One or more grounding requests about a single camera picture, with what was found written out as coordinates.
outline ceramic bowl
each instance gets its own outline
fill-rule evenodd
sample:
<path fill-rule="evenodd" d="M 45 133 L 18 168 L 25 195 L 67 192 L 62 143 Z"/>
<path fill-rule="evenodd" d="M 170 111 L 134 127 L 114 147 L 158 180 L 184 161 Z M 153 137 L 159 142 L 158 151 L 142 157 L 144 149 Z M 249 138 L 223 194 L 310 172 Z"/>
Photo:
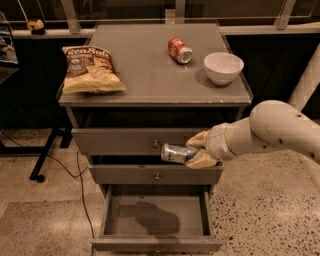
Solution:
<path fill-rule="evenodd" d="M 231 83 L 243 69 L 243 61 L 234 54 L 216 52 L 204 58 L 207 76 L 217 85 Z"/>

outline chip bag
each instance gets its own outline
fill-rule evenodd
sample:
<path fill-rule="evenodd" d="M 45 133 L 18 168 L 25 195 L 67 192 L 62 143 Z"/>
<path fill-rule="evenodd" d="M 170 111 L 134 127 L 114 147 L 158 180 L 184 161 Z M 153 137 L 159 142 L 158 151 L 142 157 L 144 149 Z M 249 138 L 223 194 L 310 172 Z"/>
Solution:
<path fill-rule="evenodd" d="M 63 93 L 123 91 L 109 51 L 94 46 L 62 48 L 67 61 Z"/>

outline gray drawer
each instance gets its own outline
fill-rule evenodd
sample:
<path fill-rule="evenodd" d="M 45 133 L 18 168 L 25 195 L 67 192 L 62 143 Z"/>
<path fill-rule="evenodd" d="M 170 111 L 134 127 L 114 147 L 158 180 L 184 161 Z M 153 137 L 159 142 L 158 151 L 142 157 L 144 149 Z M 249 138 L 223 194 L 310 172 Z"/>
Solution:
<path fill-rule="evenodd" d="M 206 186 L 110 185 L 98 251 L 214 252 Z"/>
<path fill-rule="evenodd" d="M 162 143 L 184 145 L 203 129 L 73 129 L 81 153 L 88 155 L 159 155 Z"/>
<path fill-rule="evenodd" d="M 184 165 L 89 165 L 98 184 L 216 184 L 223 167 L 201 170 Z"/>

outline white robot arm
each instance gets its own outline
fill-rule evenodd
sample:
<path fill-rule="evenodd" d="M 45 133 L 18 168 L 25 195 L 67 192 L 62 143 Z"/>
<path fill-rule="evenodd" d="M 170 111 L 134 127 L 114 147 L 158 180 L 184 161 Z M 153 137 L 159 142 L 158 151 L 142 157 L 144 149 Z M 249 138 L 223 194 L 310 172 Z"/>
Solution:
<path fill-rule="evenodd" d="M 208 167 L 246 153 L 283 149 L 297 151 L 320 164 L 320 126 L 289 104 L 275 100 L 258 104 L 248 118 L 214 126 L 186 145 L 202 149 L 186 162 L 191 168 Z"/>

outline concrete floor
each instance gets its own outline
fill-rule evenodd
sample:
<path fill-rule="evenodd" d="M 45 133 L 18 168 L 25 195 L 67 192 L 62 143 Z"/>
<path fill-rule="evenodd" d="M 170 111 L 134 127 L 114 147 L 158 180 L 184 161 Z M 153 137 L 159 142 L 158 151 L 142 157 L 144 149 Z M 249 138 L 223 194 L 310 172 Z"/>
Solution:
<path fill-rule="evenodd" d="M 38 146 L 50 131 L 5 132 L 23 146 Z M 0 139 L 14 145 L 2 134 Z M 78 175 L 74 140 L 67 149 L 60 141 L 55 139 L 49 155 Z M 41 169 L 45 181 L 30 181 L 36 161 L 36 156 L 0 158 L 0 255 L 91 255 L 79 178 L 47 157 Z M 84 156 L 79 166 L 87 166 Z M 214 232 L 224 244 L 211 255 L 320 255 L 320 166 L 289 150 L 248 154 L 224 166 L 210 197 Z M 97 236 L 104 198 L 88 171 L 83 184 Z"/>

